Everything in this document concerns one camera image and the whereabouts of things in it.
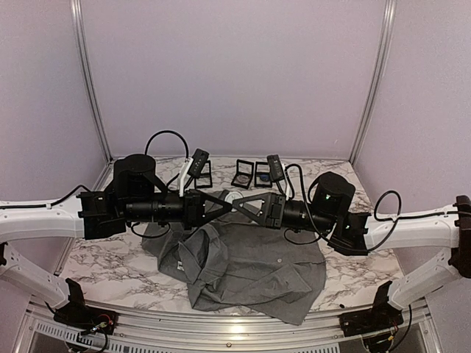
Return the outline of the grey button shirt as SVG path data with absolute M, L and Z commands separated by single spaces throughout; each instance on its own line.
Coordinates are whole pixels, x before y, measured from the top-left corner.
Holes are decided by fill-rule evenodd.
M 160 273 L 184 282 L 190 306 L 199 311 L 247 307 L 300 325 L 327 279 L 318 243 L 301 232 L 289 243 L 281 229 L 257 226 L 231 212 L 196 232 L 171 225 L 163 237 L 149 224 L 142 247 L 157 258 Z

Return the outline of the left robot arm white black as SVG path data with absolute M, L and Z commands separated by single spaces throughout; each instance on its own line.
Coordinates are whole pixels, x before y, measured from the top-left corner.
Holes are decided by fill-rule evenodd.
M 1 203 L 1 279 L 42 299 L 77 327 L 87 327 L 93 311 L 82 289 L 22 257 L 14 240 L 73 238 L 97 240 L 126 232 L 135 223 L 200 228 L 231 211 L 229 203 L 199 190 L 188 190 L 185 178 L 196 178 L 208 159 L 206 151 L 187 154 L 171 191 L 155 174 L 156 161 L 144 152 L 115 161 L 113 179 L 103 191 L 83 188 L 38 204 Z

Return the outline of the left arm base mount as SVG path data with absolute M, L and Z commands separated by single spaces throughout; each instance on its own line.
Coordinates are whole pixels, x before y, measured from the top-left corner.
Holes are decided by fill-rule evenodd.
M 63 307 L 53 309 L 54 320 L 62 324 L 85 330 L 92 333 L 92 328 L 105 323 L 102 327 L 107 335 L 112 335 L 115 329 L 118 313 L 98 307 L 91 307 L 85 303 L 85 297 L 80 285 L 72 279 L 65 279 L 69 294 Z

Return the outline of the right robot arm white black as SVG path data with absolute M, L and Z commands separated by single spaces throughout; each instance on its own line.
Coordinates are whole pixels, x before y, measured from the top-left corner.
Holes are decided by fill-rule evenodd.
M 366 256 L 385 249 L 435 246 L 440 252 L 399 280 L 381 285 L 364 318 L 380 329 L 394 313 L 461 278 L 470 277 L 470 198 L 423 213 L 380 215 L 351 213 L 355 187 L 333 172 L 318 176 L 314 195 L 301 200 L 277 193 L 234 199 L 232 206 L 256 224 L 270 229 L 311 231 L 345 256 Z

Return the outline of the dark patterned round brooch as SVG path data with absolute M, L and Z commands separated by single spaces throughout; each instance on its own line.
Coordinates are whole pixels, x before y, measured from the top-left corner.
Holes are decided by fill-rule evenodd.
M 239 191 L 229 191 L 228 194 L 225 196 L 224 201 L 232 204 L 235 200 L 242 199 L 244 195 Z

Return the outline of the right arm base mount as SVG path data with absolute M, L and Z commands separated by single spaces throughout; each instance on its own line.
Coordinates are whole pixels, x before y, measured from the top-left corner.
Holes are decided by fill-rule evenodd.
M 389 289 L 392 281 L 378 287 L 372 306 L 365 310 L 343 313 L 339 323 L 345 337 L 376 332 L 400 326 L 403 322 L 402 309 L 389 303 Z

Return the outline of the pink round brooch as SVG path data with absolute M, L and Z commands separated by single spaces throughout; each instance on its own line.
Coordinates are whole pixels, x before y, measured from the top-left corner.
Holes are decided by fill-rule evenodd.
M 237 178 L 236 178 L 236 182 L 238 184 L 247 184 L 248 182 L 250 181 L 250 178 L 246 175 L 238 175 Z

